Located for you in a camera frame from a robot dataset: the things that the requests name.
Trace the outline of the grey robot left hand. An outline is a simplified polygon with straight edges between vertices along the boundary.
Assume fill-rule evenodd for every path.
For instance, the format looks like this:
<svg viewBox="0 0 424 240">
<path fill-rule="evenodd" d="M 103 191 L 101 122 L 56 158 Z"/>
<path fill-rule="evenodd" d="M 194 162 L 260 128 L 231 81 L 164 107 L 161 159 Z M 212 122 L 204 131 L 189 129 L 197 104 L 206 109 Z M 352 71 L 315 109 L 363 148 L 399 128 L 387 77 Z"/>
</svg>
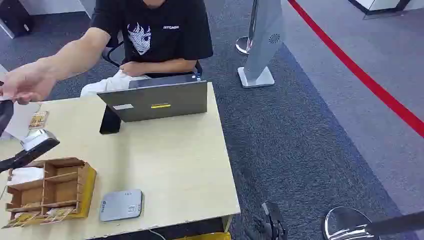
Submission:
<svg viewBox="0 0 424 240">
<path fill-rule="evenodd" d="M 14 114 L 14 103 L 12 100 L 0 102 L 0 135 L 2 136 Z"/>
</svg>

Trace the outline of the person's left hand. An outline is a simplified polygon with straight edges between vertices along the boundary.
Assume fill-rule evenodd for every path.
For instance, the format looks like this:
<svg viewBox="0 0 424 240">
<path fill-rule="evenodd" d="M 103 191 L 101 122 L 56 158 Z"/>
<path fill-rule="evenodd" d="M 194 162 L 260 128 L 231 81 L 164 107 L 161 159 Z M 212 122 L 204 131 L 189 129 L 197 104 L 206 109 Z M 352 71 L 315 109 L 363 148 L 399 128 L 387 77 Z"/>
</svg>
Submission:
<svg viewBox="0 0 424 240">
<path fill-rule="evenodd" d="M 130 61 L 122 64 L 119 67 L 119 70 L 130 77 L 140 77 L 146 73 L 144 63 L 136 61 Z"/>
</svg>

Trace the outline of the person's right hand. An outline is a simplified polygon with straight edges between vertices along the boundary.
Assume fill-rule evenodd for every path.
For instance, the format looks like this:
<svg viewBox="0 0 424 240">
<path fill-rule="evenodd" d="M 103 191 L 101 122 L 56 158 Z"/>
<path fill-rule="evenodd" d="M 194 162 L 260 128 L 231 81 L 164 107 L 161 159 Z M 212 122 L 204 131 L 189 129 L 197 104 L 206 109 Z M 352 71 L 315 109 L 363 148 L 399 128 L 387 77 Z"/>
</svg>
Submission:
<svg viewBox="0 0 424 240">
<path fill-rule="evenodd" d="M 0 95 L 21 105 L 40 102 L 49 96 L 57 81 L 51 66 L 36 61 L 8 72 L 0 87 Z"/>
</svg>

